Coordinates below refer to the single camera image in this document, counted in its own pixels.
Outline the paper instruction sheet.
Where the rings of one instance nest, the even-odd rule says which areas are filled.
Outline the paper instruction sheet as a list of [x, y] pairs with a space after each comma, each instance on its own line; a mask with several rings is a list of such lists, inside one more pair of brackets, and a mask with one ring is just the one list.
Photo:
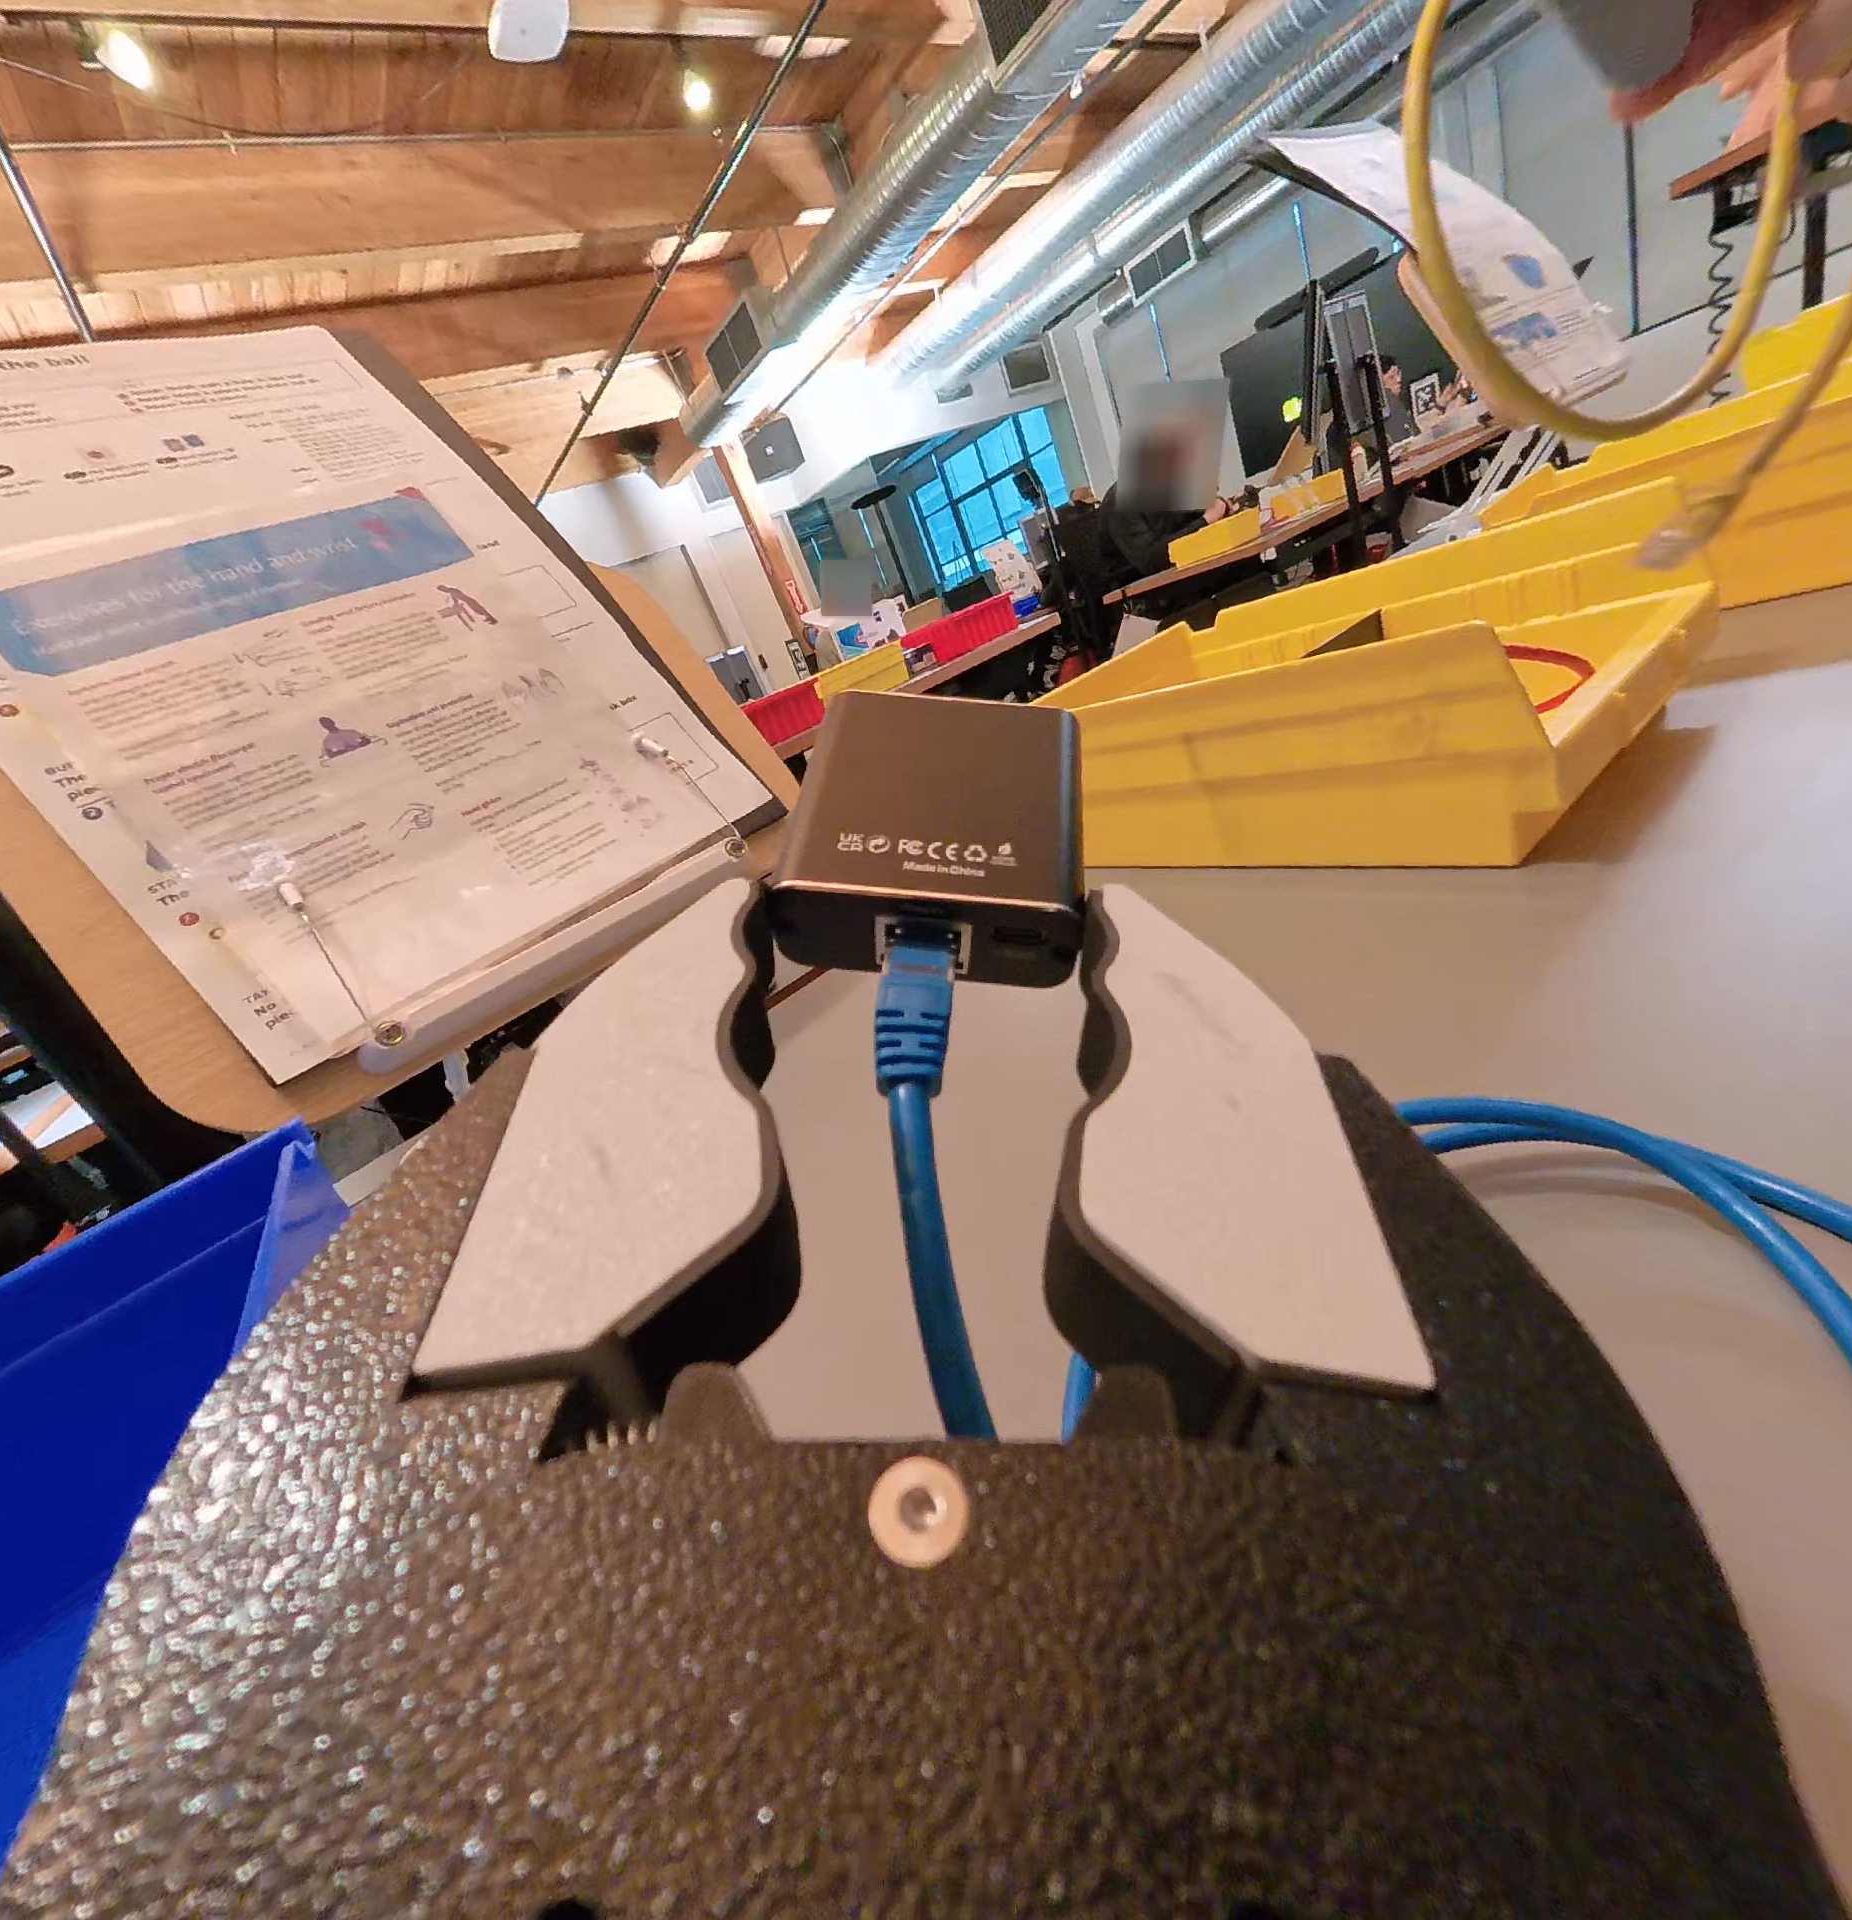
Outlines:
[[0, 771], [277, 1086], [787, 813], [456, 422], [319, 328], [0, 348]]

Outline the wooden instruction board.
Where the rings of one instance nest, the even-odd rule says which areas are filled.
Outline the wooden instruction board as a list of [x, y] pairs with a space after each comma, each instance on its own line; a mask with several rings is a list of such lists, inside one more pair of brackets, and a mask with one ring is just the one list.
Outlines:
[[167, 1145], [170, 1119], [137, 1118], [145, 1103], [170, 1110], [195, 1130], [226, 1136], [266, 1136], [285, 1119], [332, 1119], [415, 1074], [435, 1068], [451, 1050], [495, 1033], [535, 1005], [587, 986], [709, 885], [771, 878], [797, 802], [787, 764], [642, 584], [619, 568], [587, 567], [386, 346], [363, 331], [313, 328], [313, 339], [346, 348], [365, 376], [470, 467], [495, 503], [543, 540], [555, 567], [619, 624], [706, 731], [746, 763], [767, 802], [730, 831], [742, 851], [700, 851], [675, 878], [648, 880], [638, 894], [543, 934], [535, 949], [433, 999], [417, 1022], [401, 1022], [395, 1045], [370, 1041], [277, 1083], [103, 878], [54, 837], [54, 822], [0, 771], [0, 1019], [24, 1033], [24, 1045], [52, 1058], [98, 1124], [148, 1162], [177, 1161], [177, 1145]]

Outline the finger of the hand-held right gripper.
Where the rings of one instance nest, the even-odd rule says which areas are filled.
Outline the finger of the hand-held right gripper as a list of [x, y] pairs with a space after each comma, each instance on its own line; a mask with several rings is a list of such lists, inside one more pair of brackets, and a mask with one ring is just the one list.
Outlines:
[[1555, 3], [1601, 85], [1659, 85], [1683, 69], [1691, 3]]

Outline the blue plastic bin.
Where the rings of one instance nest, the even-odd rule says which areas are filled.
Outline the blue plastic bin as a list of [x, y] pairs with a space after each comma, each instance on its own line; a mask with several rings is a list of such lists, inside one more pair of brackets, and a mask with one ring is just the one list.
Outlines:
[[0, 1864], [148, 1489], [346, 1223], [291, 1124], [0, 1279]]

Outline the black ethernet splitter box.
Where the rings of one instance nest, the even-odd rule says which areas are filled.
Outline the black ethernet splitter box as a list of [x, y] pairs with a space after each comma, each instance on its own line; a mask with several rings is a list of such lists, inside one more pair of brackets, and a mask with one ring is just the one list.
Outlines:
[[1069, 711], [845, 691], [767, 878], [775, 949], [876, 976], [934, 944], [952, 976], [1054, 988], [1083, 946], [1083, 737]]

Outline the yellow plastic bin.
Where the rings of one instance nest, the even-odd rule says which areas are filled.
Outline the yellow plastic bin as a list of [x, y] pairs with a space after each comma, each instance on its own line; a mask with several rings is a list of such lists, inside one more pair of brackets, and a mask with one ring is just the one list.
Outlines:
[[1046, 702], [1101, 870], [1515, 870], [1653, 724], [1719, 586], [1490, 619], [1452, 603], [1200, 645], [1164, 630]]
[[1659, 548], [1662, 531], [1683, 514], [1684, 494], [1676, 479], [1648, 479], [1584, 501], [1566, 501], [1555, 490], [1531, 514], [1505, 514], [1466, 540], [1225, 610], [1191, 637], [1225, 648], [1312, 627], [1341, 630], [1365, 612], [1398, 612], [1418, 603], [1452, 603], [1490, 619], [1531, 619], [1711, 584], [1714, 561], [1707, 548], [1676, 561]]
[[[1496, 496], [1484, 527], [1520, 527], [1655, 484], [1676, 484], [1684, 501], [1707, 496], [1737, 479], [1794, 388], [1778, 381], [1653, 434], [1597, 445], [1578, 467], [1540, 467]], [[1852, 586], [1852, 360], [1711, 540], [1707, 567], [1726, 612]]]

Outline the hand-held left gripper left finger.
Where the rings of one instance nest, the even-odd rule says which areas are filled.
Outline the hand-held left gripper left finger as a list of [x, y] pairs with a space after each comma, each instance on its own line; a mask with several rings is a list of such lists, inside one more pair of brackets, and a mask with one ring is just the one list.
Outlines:
[[534, 1045], [415, 1355], [415, 1387], [671, 1387], [793, 1316], [797, 1215], [766, 1083], [766, 888], [721, 880]]

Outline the grey desk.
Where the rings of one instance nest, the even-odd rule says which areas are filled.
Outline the grey desk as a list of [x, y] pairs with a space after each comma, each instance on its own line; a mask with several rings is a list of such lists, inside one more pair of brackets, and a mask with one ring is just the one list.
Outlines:
[[[1852, 586], [1726, 612], [1691, 679], [1515, 870], [1101, 870], [1392, 1103], [1614, 1118], [1852, 1203]], [[781, 1436], [940, 1436], [861, 976], [771, 1013], [801, 1297], [746, 1364]], [[962, 988], [940, 1167], [1002, 1436], [1057, 1436], [1039, 1249], [1075, 994]], [[1643, 1167], [1451, 1162], [1655, 1429], [1852, 1910], [1852, 1371], [1755, 1249]]]

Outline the black monitor on stand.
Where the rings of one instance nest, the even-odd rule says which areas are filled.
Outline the black monitor on stand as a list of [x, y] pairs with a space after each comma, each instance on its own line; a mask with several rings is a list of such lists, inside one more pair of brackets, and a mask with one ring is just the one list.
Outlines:
[[1375, 445], [1362, 368], [1375, 368], [1392, 445], [1418, 438], [1422, 415], [1452, 381], [1452, 360], [1408, 298], [1395, 255], [1356, 255], [1269, 307], [1261, 331], [1220, 352], [1243, 476], [1269, 476], [1295, 434], [1321, 445], [1337, 403], [1351, 434]]

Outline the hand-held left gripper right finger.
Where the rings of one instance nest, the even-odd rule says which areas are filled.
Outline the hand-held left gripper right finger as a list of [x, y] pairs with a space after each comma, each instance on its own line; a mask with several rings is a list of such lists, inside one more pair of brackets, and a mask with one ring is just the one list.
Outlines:
[[1191, 1442], [1269, 1387], [1422, 1407], [1435, 1358], [1323, 1067], [1238, 967], [1127, 885], [1083, 921], [1083, 1107], [1045, 1302], [1097, 1382], [1151, 1377]]

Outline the person's right hand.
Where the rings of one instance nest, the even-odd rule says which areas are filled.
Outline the person's right hand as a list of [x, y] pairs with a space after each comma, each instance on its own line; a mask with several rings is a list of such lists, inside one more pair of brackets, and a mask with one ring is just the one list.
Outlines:
[[1690, 3], [1670, 67], [1614, 86], [1608, 108], [1636, 123], [1702, 85], [1752, 98], [1758, 127], [1776, 123], [1794, 86], [1852, 123], [1852, 3]]

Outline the red plastic bin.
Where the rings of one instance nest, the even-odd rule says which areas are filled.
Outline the red plastic bin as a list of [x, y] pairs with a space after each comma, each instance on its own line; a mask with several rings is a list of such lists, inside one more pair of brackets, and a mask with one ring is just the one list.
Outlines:
[[1019, 627], [1010, 593], [984, 598], [969, 610], [947, 612], [934, 624], [912, 627], [904, 637], [909, 676], [950, 667], [969, 654], [1006, 637]]

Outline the silver ventilation duct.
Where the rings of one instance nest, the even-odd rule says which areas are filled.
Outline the silver ventilation duct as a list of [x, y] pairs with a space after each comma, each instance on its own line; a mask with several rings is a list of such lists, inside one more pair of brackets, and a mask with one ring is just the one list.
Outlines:
[[706, 346], [681, 409], [691, 445], [725, 445], [797, 388], [828, 346], [886, 292], [962, 196], [1006, 158], [1132, 21], [1137, 3], [980, 3], [980, 28], [909, 102], [775, 292], [749, 292]]
[[1392, 63], [1423, 3], [1249, 3], [1164, 79], [876, 360], [940, 397], [1057, 315], [1214, 201], [1261, 137], [1316, 120]]

